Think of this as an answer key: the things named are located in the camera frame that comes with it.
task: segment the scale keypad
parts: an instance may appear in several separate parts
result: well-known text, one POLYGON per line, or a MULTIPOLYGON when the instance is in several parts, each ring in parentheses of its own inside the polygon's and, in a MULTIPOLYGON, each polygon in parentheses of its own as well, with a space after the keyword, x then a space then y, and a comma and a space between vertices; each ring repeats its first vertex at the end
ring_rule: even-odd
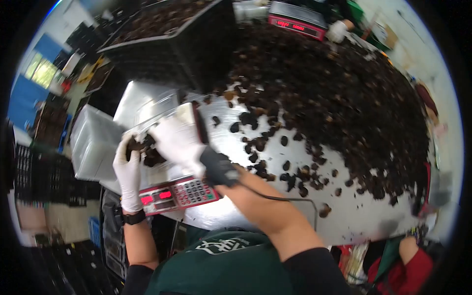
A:
POLYGON ((200 180, 192 179, 184 183, 175 184, 172 187, 179 205, 183 207, 215 199, 213 190, 200 180))

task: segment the black wristwatch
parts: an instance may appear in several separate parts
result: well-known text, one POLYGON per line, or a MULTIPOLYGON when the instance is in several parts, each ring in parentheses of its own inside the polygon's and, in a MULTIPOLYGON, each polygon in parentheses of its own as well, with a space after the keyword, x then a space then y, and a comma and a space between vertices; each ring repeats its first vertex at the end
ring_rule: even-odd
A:
POLYGON ((143 209, 139 210, 135 215, 123 214, 123 222, 130 225, 140 223, 145 219, 146 213, 144 213, 143 209))

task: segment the blue wall panel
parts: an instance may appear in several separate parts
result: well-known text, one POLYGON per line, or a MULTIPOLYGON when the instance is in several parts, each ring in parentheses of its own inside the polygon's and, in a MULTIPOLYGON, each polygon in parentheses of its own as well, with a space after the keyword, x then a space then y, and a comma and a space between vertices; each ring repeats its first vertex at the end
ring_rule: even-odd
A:
POLYGON ((62 47, 51 39, 47 34, 43 34, 34 47, 36 51, 42 54, 50 62, 53 62, 59 55, 62 47))
POLYGON ((11 93, 8 117, 15 126, 25 130, 27 122, 31 126, 34 123, 36 102, 45 101, 48 95, 48 90, 20 75, 11 93))

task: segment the red digital display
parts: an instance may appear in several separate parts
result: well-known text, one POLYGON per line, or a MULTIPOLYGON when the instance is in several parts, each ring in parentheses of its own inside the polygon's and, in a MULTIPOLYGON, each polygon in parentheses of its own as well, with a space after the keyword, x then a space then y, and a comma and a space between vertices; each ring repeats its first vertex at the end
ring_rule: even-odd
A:
POLYGON ((161 199, 167 199, 167 198, 170 198, 171 196, 172 196, 172 194, 170 193, 170 191, 165 191, 165 192, 159 193, 159 197, 161 199))
POLYGON ((303 31, 305 28, 302 27, 301 25, 292 25, 292 28, 303 31))
POLYGON ((287 23, 287 22, 283 22, 283 21, 278 20, 277 25, 279 25, 279 26, 289 26, 290 24, 287 23))
POLYGON ((152 196, 150 196, 150 195, 147 195, 147 196, 141 198, 141 202, 143 202, 144 205, 147 205, 147 204, 151 203, 152 201, 154 201, 154 200, 153 200, 152 196))

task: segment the window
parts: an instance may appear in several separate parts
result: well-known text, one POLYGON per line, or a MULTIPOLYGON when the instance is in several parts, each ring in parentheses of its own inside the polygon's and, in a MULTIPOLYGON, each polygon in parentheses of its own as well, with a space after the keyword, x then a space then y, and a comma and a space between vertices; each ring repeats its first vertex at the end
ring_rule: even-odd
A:
POLYGON ((57 70, 50 61, 43 58, 40 53, 36 53, 25 71, 25 78, 48 89, 57 70))

